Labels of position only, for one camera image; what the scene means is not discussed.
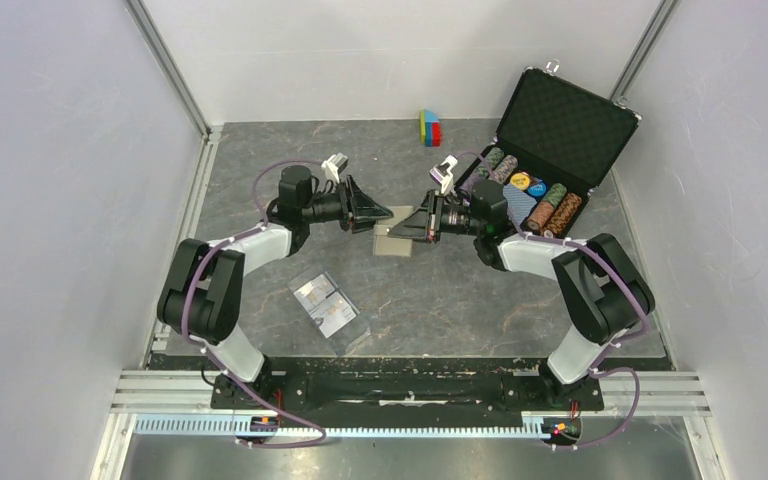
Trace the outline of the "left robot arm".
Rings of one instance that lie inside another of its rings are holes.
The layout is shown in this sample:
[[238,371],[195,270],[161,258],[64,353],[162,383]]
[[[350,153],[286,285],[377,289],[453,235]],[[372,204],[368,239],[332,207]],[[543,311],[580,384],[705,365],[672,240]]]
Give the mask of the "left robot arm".
[[296,254],[315,224],[335,222],[351,233],[390,219],[392,211],[364,193],[352,176],[332,176],[332,187],[316,190],[312,162],[281,161],[276,197],[260,206],[255,226],[229,237],[179,243],[157,302],[157,318],[185,341],[198,345],[250,407],[266,405],[274,381],[262,373],[267,357],[239,326],[245,277]]

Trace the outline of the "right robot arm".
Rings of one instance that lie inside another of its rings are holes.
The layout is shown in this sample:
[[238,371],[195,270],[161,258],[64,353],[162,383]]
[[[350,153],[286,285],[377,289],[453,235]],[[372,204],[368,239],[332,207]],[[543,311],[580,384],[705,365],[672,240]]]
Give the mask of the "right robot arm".
[[557,282],[571,326],[538,368],[538,396],[551,408],[566,406],[609,350],[651,325],[654,295],[614,236],[571,240],[525,232],[495,181],[477,183],[467,204],[450,204],[431,190],[413,213],[387,229],[391,238],[423,243],[436,243],[444,233],[473,236],[479,259],[491,268]]

